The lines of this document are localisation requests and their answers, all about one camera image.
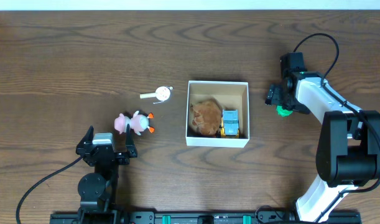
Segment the orange toy foot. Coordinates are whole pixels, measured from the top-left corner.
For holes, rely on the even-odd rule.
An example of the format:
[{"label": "orange toy foot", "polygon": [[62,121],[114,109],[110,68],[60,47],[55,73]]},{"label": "orange toy foot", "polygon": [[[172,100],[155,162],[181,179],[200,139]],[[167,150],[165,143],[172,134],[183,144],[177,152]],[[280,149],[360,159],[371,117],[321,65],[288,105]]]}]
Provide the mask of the orange toy foot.
[{"label": "orange toy foot", "polygon": [[148,127],[148,130],[150,130],[151,133],[154,133],[155,128],[153,128],[153,127]]}]

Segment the plush toy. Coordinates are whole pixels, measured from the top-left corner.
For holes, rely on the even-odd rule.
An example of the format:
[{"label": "plush toy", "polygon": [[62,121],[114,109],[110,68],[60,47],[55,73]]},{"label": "plush toy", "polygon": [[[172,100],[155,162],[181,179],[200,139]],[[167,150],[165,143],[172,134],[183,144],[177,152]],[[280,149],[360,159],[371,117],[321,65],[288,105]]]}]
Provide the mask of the plush toy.
[{"label": "plush toy", "polygon": [[119,114],[119,117],[117,117],[114,122],[115,130],[119,131],[120,134],[125,133],[126,127],[130,125],[130,128],[138,135],[141,135],[140,132],[146,128],[148,128],[151,133],[154,133],[155,128],[149,126],[149,118],[154,118],[154,115],[150,113],[148,116],[144,116],[139,114],[139,111],[136,111],[133,114],[133,118],[130,119],[123,114]]},{"label": "plush toy", "polygon": [[221,110],[212,100],[191,105],[190,112],[193,120],[190,121],[194,131],[204,136],[214,136],[221,123]]}]

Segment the wooden tabletop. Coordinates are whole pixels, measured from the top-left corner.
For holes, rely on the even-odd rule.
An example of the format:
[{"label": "wooden tabletop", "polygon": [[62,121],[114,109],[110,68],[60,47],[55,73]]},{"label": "wooden tabletop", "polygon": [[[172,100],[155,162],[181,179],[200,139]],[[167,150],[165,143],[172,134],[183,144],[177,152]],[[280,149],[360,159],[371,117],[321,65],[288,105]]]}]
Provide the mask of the wooden tabletop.
[{"label": "wooden tabletop", "polygon": [[[155,133],[134,140],[139,152],[120,169],[118,203],[158,211],[289,207],[317,171],[320,123],[313,115],[277,115],[264,104],[280,80],[279,57],[309,34],[340,45],[331,86],[365,110],[380,112],[380,11],[72,11],[0,12],[0,224],[15,223],[22,195],[78,156],[90,125],[113,129],[119,113],[152,112]],[[299,49],[309,70],[325,72],[335,56],[317,37]],[[251,140],[243,149],[187,147],[189,80],[249,83]],[[153,105],[140,93],[172,85]],[[77,211],[83,161],[38,186],[23,223],[48,223]],[[380,223],[380,187],[349,195],[339,208]]]}]

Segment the green object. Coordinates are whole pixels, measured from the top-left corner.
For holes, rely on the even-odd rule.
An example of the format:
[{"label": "green object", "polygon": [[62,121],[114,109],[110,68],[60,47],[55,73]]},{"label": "green object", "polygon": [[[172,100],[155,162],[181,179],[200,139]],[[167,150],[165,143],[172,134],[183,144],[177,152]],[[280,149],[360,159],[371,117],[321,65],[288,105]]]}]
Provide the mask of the green object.
[{"label": "green object", "polygon": [[250,215],[244,215],[243,220],[243,224],[252,224],[252,217]]},{"label": "green object", "polygon": [[280,116],[286,117],[286,116],[291,115],[293,113],[293,111],[285,110],[281,106],[277,106],[277,113]]},{"label": "green object", "polygon": [[162,224],[170,224],[170,215],[162,216]]}]

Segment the white box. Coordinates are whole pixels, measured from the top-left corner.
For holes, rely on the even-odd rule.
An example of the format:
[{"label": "white box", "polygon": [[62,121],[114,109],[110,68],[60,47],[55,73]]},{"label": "white box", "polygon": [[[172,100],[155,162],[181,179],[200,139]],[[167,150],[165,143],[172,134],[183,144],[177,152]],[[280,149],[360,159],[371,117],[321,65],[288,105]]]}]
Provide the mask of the white box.
[{"label": "white box", "polygon": [[[189,126],[189,109],[205,100],[215,99],[225,110],[238,110],[239,138],[201,137]],[[185,140],[188,146],[245,147],[249,141],[249,90],[247,82],[188,81],[187,130]]]}]

